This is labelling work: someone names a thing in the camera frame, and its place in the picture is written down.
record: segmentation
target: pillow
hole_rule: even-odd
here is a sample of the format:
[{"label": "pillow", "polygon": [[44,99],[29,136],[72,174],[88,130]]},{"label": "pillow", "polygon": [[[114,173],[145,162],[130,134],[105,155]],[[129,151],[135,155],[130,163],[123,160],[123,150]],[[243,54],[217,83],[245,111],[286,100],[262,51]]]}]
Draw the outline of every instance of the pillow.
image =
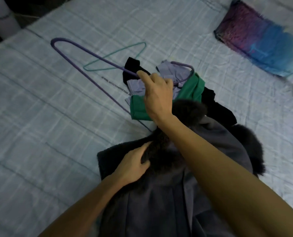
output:
[{"label": "pillow", "polygon": [[293,74],[293,35],[241,0],[231,2],[214,34],[264,71],[283,77]]}]

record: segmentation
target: forearm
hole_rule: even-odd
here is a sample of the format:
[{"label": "forearm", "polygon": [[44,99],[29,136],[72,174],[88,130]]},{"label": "forearm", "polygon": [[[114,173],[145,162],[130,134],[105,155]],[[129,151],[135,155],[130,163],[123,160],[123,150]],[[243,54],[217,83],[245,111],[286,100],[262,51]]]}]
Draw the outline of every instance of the forearm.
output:
[{"label": "forearm", "polygon": [[157,124],[180,150],[213,206],[239,236],[293,236],[293,209],[275,192],[175,116]]},{"label": "forearm", "polygon": [[124,185],[116,176],[107,176],[94,190],[67,209],[39,236],[85,236],[97,216]]}]

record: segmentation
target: bed sheet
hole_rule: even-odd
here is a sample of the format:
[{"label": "bed sheet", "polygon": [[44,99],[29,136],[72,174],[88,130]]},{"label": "bed sheet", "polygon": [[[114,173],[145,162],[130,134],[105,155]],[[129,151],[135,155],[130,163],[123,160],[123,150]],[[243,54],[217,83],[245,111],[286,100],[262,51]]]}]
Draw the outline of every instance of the bed sheet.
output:
[{"label": "bed sheet", "polygon": [[[97,152],[149,133],[51,48],[54,37],[99,55],[146,41],[139,60],[149,72],[165,59],[194,66],[216,101],[255,131],[261,179],[293,207],[293,84],[214,38],[225,13],[210,0],[72,0],[0,43],[0,236],[38,235],[100,182]],[[94,59],[58,47],[79,65]],[[139,48],[111,59],[124,65]],[[89,75],[127,106],[121,71]]]}]

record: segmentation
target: green shirt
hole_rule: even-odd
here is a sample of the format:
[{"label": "green shirt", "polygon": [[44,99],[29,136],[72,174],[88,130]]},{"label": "green shirt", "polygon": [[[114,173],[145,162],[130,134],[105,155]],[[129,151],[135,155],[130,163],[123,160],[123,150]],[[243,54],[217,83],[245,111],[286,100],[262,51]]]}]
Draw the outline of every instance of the green shirt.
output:
[{"label": "green shirt", "polygon": [[[197,73],[195,73],[185,82],[173,102],[178,99],[190,99],[201,102],[201,94],[204,91],[204,87],[204,80],[201,79]],[[131,119],[133,120],[151,121],[144,105],[144,96],[133,95],[131,97],[130,113]]]}]

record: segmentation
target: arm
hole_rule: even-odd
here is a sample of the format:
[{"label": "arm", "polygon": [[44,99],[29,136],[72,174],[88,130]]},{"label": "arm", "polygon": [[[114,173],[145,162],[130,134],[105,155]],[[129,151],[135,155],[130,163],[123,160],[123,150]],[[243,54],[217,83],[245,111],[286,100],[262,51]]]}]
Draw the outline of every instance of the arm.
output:
[{"label": "arm", "polygon": [[85,236],[113,195],[123,186],[138,180],[148,169],[150,162],[141,164],[141,157],[149,144],[129,151],[113,174],[68,208],[39,236]]},{"label": "arm", "polygon": [[172,82],[137,72],[149,116],[174,142],[198,184],[233,231],[247,236],[293,236],[293,209],[263,182],[172,115]]}]

